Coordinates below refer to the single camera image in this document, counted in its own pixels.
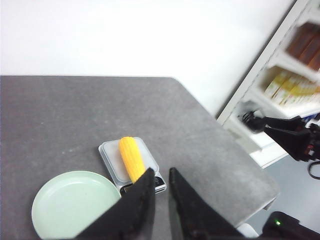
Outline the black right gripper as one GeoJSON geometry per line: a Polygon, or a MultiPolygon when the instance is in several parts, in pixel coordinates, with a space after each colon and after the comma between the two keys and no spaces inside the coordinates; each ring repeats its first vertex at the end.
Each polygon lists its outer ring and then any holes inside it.
{"type": "Polygon", "coordinates": [[[320,126],[300,116],[290,119],[264,117],[264,132],[296,161],[320,158],[320,126]]]}

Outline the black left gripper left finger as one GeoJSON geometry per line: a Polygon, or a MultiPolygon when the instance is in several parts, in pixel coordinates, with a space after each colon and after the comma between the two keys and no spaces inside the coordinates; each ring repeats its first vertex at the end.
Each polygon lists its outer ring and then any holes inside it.
{"type": "Polygon", "coordinates": [[[76,240],[150,240],[155,218],[155,172],[148,168],[121,199],[76,240]]]}

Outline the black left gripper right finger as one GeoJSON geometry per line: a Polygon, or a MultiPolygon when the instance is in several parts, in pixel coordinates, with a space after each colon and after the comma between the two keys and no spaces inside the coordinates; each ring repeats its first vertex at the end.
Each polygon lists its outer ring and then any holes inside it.
{"type": "Polygon", "coordinates": [[[175,167],[169,169],[168,211],[173,240],[246,239],[201,198],[175,167]]]}

